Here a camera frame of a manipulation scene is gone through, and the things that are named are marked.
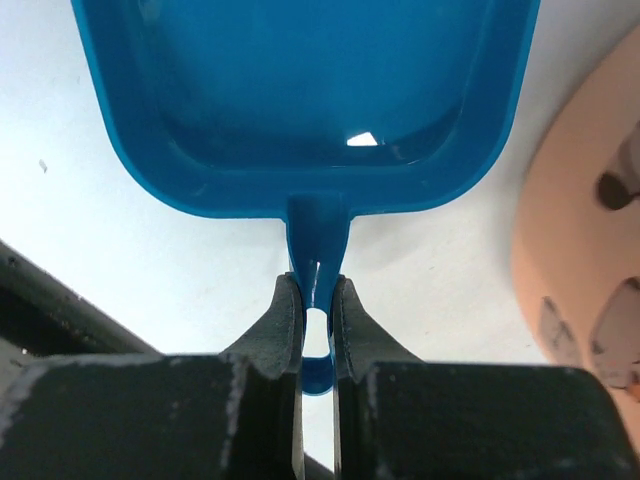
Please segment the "orange plastic bucket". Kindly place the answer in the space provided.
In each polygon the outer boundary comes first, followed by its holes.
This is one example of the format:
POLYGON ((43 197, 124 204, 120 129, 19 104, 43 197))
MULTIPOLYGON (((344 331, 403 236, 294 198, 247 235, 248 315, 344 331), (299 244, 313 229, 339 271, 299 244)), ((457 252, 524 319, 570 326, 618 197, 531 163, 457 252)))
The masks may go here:
POLYGON ((557 364, 639 403, 639 32, 559 111, 527 172, 512 273, 522 313, 557 364))

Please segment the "blue plastic dustpan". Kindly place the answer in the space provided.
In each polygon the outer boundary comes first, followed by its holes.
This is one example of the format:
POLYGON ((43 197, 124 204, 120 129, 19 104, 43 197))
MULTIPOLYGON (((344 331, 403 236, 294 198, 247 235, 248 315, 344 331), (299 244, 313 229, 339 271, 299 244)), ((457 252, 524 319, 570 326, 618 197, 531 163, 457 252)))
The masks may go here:
POLYGON ((279 219, 328 311, 351 221, 473 188, 514 121, 536 1, 76 1, 103 122, 150 195, 279 219))

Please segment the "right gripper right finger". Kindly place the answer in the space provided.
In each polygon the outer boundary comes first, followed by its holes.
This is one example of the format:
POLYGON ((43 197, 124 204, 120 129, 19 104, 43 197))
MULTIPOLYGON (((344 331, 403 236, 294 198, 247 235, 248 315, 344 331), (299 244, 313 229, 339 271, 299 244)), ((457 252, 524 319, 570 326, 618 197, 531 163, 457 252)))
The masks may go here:
POLYGON ((335 473, 340 479, 635 479, 607 391, 572 367, 420 360, 337 282, 335 473))

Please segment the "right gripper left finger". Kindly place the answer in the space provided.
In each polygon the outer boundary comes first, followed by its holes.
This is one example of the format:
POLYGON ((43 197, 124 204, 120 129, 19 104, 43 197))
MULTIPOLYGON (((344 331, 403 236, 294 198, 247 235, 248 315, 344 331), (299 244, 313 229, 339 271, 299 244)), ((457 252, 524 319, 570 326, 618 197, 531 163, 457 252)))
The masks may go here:
POLYGON ((303 317, 291 275, 213 355, 54 357, 1 401, 5 479, 300 479, 303 317))

